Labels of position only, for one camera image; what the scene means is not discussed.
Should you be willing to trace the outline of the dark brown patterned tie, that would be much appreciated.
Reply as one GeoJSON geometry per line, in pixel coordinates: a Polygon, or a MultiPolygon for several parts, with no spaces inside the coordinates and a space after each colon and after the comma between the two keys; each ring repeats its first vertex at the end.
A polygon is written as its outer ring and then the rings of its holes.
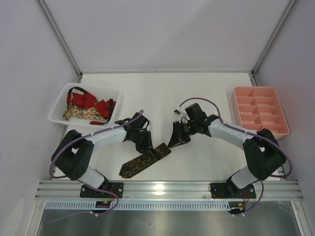
{"type": "Polygon", "coordinates": [[[124,163],[120,169],[119,176],[125,179],[132,178],[162,160],[170,153],[171,149],[165,143],[162,143],[153,149],[154,156],[142,154],[124,163]]]}

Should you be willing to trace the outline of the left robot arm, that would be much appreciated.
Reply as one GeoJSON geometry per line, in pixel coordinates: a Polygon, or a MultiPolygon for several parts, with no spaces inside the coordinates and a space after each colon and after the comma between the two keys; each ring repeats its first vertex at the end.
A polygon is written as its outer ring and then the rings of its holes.
{"type": "Polygon", "coordinates": [[[109,194],[109,180],[90,166],[92,153],[115,143],[129,141],[135,144],[140,154],[155,156],[151,132],[145,127],[146,124],[149,124],[149,120],[141,110],[132,118],[119,120],[109,128],[87,135],[70,130],[51,157],[50,177],[67,177],[91,190],[109,194]]]}

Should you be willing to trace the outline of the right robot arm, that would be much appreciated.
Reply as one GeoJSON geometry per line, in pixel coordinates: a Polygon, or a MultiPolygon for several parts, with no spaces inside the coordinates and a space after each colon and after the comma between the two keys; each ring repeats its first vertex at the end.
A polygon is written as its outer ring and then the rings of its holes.
{"type": "Polygon", "coordinates": [[[197,103],[186,107],[185,112],[188,115],[185,122],[173,122],[169,148],[184,145],[191,141],[192,135],[202,134],[224,140],[244,151],[246,166],[226,180],[225,193],[231,197],[256,181],[266,180],[287,161],[268,129],[246,130],[225,122],[219,115],[207,116],[197,103]]]}

